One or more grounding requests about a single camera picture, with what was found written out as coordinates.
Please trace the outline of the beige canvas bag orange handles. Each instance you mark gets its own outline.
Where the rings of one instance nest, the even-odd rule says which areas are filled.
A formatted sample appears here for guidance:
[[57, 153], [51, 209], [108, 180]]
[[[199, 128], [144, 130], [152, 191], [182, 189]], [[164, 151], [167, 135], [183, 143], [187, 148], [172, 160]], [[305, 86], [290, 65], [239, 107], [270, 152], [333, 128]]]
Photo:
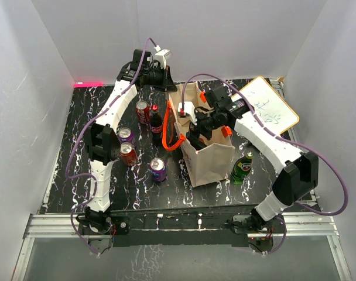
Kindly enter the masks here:
[[162, 131], [163, 147], [166, 151], [182, 150], [193, 187], [226, 179], [235, 154], [230, 129], [221, 126], [213, 130], [209, 140], [200, 134], [198, 144], [201, 148], [196, 149], [194, 142], [188, 137], [193, 123], [189, 117], [180, 116], [182, 92], [184, 92], [184, 108], [190, 113], [194, 112], [195, 107], [205, 109], [210, 107], [197, 83], [189, 83], [186, 86], [178, 84], [176, 88], [176, 91], [167, 94], [167, 108]]

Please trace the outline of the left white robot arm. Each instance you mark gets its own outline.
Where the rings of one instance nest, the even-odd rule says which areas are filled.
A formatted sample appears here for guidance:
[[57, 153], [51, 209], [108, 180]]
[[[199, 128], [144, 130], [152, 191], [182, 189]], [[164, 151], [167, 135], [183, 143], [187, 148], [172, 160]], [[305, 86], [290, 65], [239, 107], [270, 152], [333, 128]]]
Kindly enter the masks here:
[[155, 47], [156, 53], [136, 49], [132, 61], [121, 68], [113, 92], [100, 111], [100, 116], [84, 132], [85, 149], [90, 160], [91, 201], [87, 208], [105, 212], [110, 207], [109, 189], [112, 165], [119, 156], [118, 124], [129, 103], [144, 85], [158, 91], [176, 91], [167, 59], [171, 51]]

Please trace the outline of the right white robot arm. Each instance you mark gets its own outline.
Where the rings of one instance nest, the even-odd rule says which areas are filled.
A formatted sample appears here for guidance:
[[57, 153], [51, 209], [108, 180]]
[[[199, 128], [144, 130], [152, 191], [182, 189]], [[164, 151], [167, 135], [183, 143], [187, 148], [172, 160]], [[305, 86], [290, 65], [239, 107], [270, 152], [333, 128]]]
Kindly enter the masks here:
[[228, 126], [248, 139], [273, 165], [278, 176], [272, 191], [254, 207], [242, 221], [229, 221], [235, 228], [265, 232], [277, 215], [310, 193], [318, 185], [319, 159], [312, 152], [304, 153], [297, 147], [279, 140], [259, 124], [244, 98], [231, 98], [210, 90], [204, 93], [209, 107], [196, 107], [192, 102], [179, 103], [180, 117], [191, 119], [187, 140], [196, 150], [205, 148], [200, 136], [211, 139], [212, 131]]

